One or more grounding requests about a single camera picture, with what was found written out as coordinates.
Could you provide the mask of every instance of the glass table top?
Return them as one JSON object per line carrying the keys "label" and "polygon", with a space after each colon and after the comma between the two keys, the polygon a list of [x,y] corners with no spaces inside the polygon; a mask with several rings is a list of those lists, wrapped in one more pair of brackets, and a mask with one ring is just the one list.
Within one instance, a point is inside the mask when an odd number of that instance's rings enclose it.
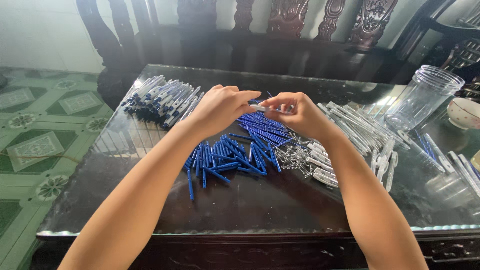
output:
{"label": "glass table top", "polygon": [[[241,90],[262,91],[259,99],[280,92],[304,92],[315,102],[364,108],[379,119],[405,86],[327,80],[285,75],[239,73],[220,70],[148,65],[135,82],[163,74],[203,91],[212,86],[235,85]],[[447,100],[417,130],[429,133],[440,149],[472,158],[478,151],[479,132],[460,130],[448,122]],[[208,139],[214,143],[223,134],[248,135],[237,123]],[[90,148],[62,194],[56,199],[37,236],[78,235],[99,205],[131,168],[166,134],[154,123],[141,122],[122,110],[115,111]],[[250,143],[238,139],[247,148]],[[412,230],[476,229],[480,203],[476,197],[447,201],[437,192],[441,186],[431,179],[440,171],[414,149],[396,146],[398,166],[391,197],[407,218]],[[370,156],[365,157],[369,164]],[[172,234],[259,234],[349,232],[345,207],[338,189],[332,189],[300,171],[269,171],[252,177],[225,172],[230,184],[210,181],[206,189],[193,178],[195,200],[190,200],[188,180],[180,172],[165,203],[154,235]]]}

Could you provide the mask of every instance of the hand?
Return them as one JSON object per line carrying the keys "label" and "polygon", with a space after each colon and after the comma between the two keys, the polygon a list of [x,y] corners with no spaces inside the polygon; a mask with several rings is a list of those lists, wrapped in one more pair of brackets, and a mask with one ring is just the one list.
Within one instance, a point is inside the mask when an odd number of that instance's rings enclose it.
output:
{"label": "hand", "polygon": [[[259,105],[272,109],[265,114],[267,118],[284,123],[308,138],[319,139],[327,130],[335,130],[335,125],[329,122],[312,100],[303,93],[280,93]],[[293,105],[290,111],[292,115],[274,111],[280,105],[282,111],[287,111]]]}
{"label": "hand", "polygon": [[208,138],[226,129],[243,114],[255,112],[248,101],[261,94],[258,91],[239,91],[236,86],[214,86],[187,119],[195,123],[204,138]]}

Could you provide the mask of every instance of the tiled floor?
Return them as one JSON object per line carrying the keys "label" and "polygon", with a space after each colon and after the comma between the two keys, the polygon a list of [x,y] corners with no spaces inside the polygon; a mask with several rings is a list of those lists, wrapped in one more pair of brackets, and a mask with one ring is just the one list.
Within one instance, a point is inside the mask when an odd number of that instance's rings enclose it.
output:
{"label": "tiled floor", "polygon": [[0,74],[0,270],[27,269],[38,226],[113,112],[95,74]]}

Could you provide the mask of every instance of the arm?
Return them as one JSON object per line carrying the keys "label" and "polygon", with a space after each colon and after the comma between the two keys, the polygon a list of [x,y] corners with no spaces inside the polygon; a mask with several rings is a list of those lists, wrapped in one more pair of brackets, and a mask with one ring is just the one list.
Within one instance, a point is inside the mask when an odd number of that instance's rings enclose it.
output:
{"label": "arm", "polygon": [[317,139],[332,161],[348,223],[371,269],[428,269],[402,212],[345,135],[303,93],[281,93],[260,103],[293,115],[270,111],[267,117]]}
{"label": "arm", "polygon": [[244,113],[260,92],[215,86],[120,182],[65,255],[60,270],[127,269],[147,244],[173,182],[193,149]]}

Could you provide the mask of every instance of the white bowl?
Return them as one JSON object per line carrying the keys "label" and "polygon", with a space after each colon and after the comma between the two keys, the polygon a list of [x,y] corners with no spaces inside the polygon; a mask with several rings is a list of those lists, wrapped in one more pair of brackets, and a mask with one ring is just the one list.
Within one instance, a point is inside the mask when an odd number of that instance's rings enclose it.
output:
{"label": "white bowl", "polygon": [[448,120],[461,129],[480,129],[480,104],[465,98],[454,98],[447,107]]}

